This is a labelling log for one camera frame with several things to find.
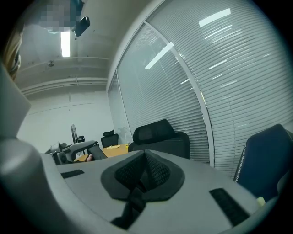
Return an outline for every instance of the wooden desk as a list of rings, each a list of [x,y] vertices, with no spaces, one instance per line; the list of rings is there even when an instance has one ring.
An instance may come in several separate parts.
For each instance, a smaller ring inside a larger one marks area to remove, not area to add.
[[[87,154],[80,156],[79,158],[74,159],[74,162],[80,161],[80,162],[85,162],[87,159]]]
[[[120,147],[118,148],[114,148],[114,149],[103,148],[102,151],[108,158],[111,158],[111,157],[128,153],[128,148],[126,147],[126,144],[121,144]]]

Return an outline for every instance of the ceiling light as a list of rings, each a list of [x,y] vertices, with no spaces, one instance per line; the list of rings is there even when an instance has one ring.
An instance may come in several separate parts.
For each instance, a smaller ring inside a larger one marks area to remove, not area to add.
[[[228,85],[232,85],[232,84],[236,83],[237,81],[238,81],[238,80],[234,80],[234,81],[232,81],[232,82],[230,82],[230,83],[228,83],[228,84],[222,85],[222,87],[226,87],[226,86],[228,86]]]
[[[174,44],[172,42],[169,42],[157,55],[154,57],[151,62],[145,67],[146,69],[150,69],[161,57],[164,56],[165,53],[167,53]]]
[[[227,27],[224,27],[224,28],[220,29],[219,31],[216,31],[216,32],[212,33],[211,35],[209,35],[209,36],[205,37],[205,39],[209,38],[210,36],[212,36],[212,35],[214,35],[214,34],[216,34],[216,33],[220,32],[220,31],[223,31],[223,30],[225,30],[226,28],[229,28],[229,27],[231,27],[231,26],[232,26],[232,24],[231,24],[231,25],[229,25],[229,26],[227,26]]]
[[[219,62],[218,64],[215,64],[215,65],[211,66],[211,67],[209,68],[209,70],[211,70],[212,68],[217,67],[218,65],[221,65],[221,64],[223,64],[223,63],[225,63],[225,62],[227,62],[226,59],[225,59],[224,61],[222,61],[222,62]]]
[[[218,78],[218,77],[221,76],[221,75],[223,75],[223,74],[217,75],[216,77],[212,78],[212,80],[215,79],[215,78]]]
[[[187,80],[181,82],[180,84],[182,85],[182,84],[184,84],[184,83],[187,82],[187,81],[189,81],[189,79],[187,79]]]
[[[199,23],[200,27],[203,27],[203,26],[205,26],[215,20],[221,19],[222,17],[225,17],[230,14],[231,14],[231,11],[230,11],[230,8],[228,8],[228,9],[225,9],[223,11],[220,11],[216,14],[213,14],[213,15],[207,17],[207,18],[199,21],[198,23]]]
[[[61,32],[62,57],[70,57],[70,31]]]

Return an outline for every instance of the fluorescent light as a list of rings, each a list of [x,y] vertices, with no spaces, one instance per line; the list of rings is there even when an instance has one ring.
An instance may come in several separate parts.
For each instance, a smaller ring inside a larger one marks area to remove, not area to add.
[[[228,8],[228,9],[225,9],[223,11],[220,11],[216,14],[213,14],[213,15],[207,17],[207,18],[199,21],[198,23],[199,23],[200,27],[203,27],[203,26],[205,26],[215,20],[221,19],[221,18],[223,18],[227,15],[230,15],[230,14],[231,14],[231,11],[230,11],[230,8]]]
[[[249,123],[247,123],[247,124],[243,124],[243,125],[239,125],[238,127],[242,127],[242,126],[245,126],[245,125],[248,125]]]
[[[218,78],[218,77],[221,76],[221,75],[223,75],[223,74],[217,75],[216,77],[212,78],[212,80],[215,79],[215,78]]]
[[[227,98],[230,98],[230,97],[233,97],[233,96],[232,95],[229,95],[229,96],[223,97],[223,100],[224,99],[227,99]]]
[[[219,62],[218,64],[215,64],[215,65],[211,66],[211,67],[209,68],[209,70],[211,70],[212,68],[217,67],[218,65],[223,64],[223,63],[225,63],[225,62],[227,62],[226,59],[225,59],[224,61],[222,61],[222,62]]]
[[[169,42],[157,55],[154,57],[151,62],[145,67],[146,69],[150,69],[161,57],[164,56],[165,53],[167,53],[174,44],[172,42]]]
[[[209,35],[209,36],[205,37],[205,39],[207,39],[207,38],[209,38],[210,36],[212,36],[212,35],[214,35],[214,34],[216,34],[216,33],[220,32],[220,31],[223,31],[224,29],[226,29],[226,28],[229,28],[229,27],[232,27],[232,24],[231,24],[231,25],[229,25],[229,26],[227,26],[227,27],[224,27],[224,28],[220,29],[219,31],[216,31],[216,32],[212,33],[211,35]]]
[[[189,81],[189,79],[187,79],[187,80],[181,82],[180,84],[182,85],[182,84],[184,84],[184,83],[187,82],[187,81]]]
[[[228,83],[228,84],[222,85],[222,87],[226,87],[226,86],[228,86],[228,85],[234,84],[234,83],[236,83],[237,81],[238,81],[238,80],[234,80],[234,81],[232,81],[232,82],[230,82],[230,83]]]
[[[70,31],[61,32],[62,57],[70,57]]]
[[[224,38],[226,38],[226,37],[229,37],[229,36],[233,35],[234,33],[239,32],[239,31],[241,31],[241,29],[236,30],[236,31],[234,31],[234,32],[232,32],[232,33],[229,33],[229,34],[227,34],[227,35],[225,35],[225,36],[223,36],[223,37],[221,37],[221,38],[219,38],[219,39],[213,41],[212,43],[216,43],[216,42],[218,42],[218,41],[221,41],[222,39],[224,39]]]

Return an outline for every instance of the white wall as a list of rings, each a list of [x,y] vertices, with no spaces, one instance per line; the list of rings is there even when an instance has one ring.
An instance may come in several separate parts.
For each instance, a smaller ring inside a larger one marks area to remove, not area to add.
[[[27,141],[40,152],[52,144],[71,144],[71,125],[77,135],[101,144],[103,132],[113,130],[113,121],[105,91],[93,88],[61,88],[28,97],[32,108],[27,114],[17,137]]]

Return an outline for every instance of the glass wall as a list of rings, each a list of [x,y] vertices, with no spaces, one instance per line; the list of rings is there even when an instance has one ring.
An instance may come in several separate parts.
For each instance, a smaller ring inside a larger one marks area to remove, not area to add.
[[[147,22],[174,44],[202,91],[215,168],[233,177],[250,136],[293,123],[290,58],[253,4],[167,0]]]
[[[115,133],[119,135],[118,144],[133,142],[123,106],[123,101],[121,98],[116,73],[109,87],[108,97]]]
[[[143,25],[125,52],[117,73],[130,130],[167,119],[175,131],[188,134],[191,159],[208,163],[201,108],[172,46]]]

